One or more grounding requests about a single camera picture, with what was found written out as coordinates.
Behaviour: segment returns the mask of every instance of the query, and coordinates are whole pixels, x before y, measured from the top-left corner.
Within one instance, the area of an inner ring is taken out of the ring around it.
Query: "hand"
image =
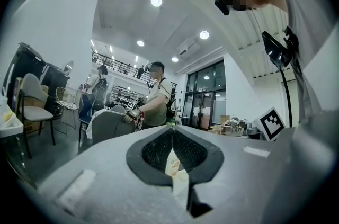
[[[136,117],[139,115],[139,113],[140,113],[140,111],[137,110],[137,109],[127,111],[124,115],[125,122],[127,122],[127,123],[132,122],[133,120],[136,119]]]

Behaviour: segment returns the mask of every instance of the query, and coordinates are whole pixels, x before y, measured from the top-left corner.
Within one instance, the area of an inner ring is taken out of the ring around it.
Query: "bag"
[[[161,81],[159,82],[159,88],[160,88],[162,81],[165,80],[165,79],[166,79],[166,77],[161,79]],[[166,117],[167,118],[173,118],[175,116],[175,108],[176,108],[175,89],[172,87],[171,98],[169,98],[169,101],[166,104],[166,110],[167,110]]]
[[[99,80],[92,90],[92,95],[95,101],[104,101],[107,90],[107,81],[105,78]]]

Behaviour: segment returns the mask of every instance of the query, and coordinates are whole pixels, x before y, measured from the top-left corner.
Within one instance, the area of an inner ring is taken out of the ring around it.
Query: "white ceiling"
[[[214,0],[163,0],[160,8],[153,7],[150,0],[98,0],[93,38],[149,61],[160,60],[172,71],[200,63],[214,50],[226,50],[253,80],[276,72],[264,52],[261,32],[267,31],[283,43],[287,22],[287,15],[273,6],[224,16]],[[210,32],[208,40],[199,39],[201,30]],[[139,39],[145,41],[144,47],[136,44]],[[200,48],[181,59],[177,47],[186,39],[198,39]],[[177,64],[172,56],[179,58]]]

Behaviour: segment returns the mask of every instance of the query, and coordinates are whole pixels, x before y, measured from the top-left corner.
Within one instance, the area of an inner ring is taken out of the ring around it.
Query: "man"
[[[299,41],[299,48],[291,62],[298,84],[299,120],[321,112],[318,98],[302,71],[323,46],[334,26],[335,14],[329,2],[327,0],[222,1],[237,11],[253,10],[271,4],[288,13],[288,26]]]
[[[86,93],[90,101],[93,100],[93,95],[92,95],[93,88],[102,78],[104,78],[104,75],[107,75],[107,74],[108,74],[107,67],[105,65],[101,65],[98,68],[98,73],[93,74],[87,80],[86,84],[84,85],[84,89],[86,89]]]
[[[141,68],[138,69],[138,73],[137,73],[137,78],[140,79],[142,74],[144,73],[144,66],[142,65]]]
[[[145,113],[142,129],[164,125],[166,122],[167,103],[171,99],[172,84],[164,79],[165,66],[161,62],[152,63],[149,73],[157,82],[154,84],[147,99],[147,103],[139,109],[129,111],[133,118],[125,115],[125,120],[131,122],[140,112]]]

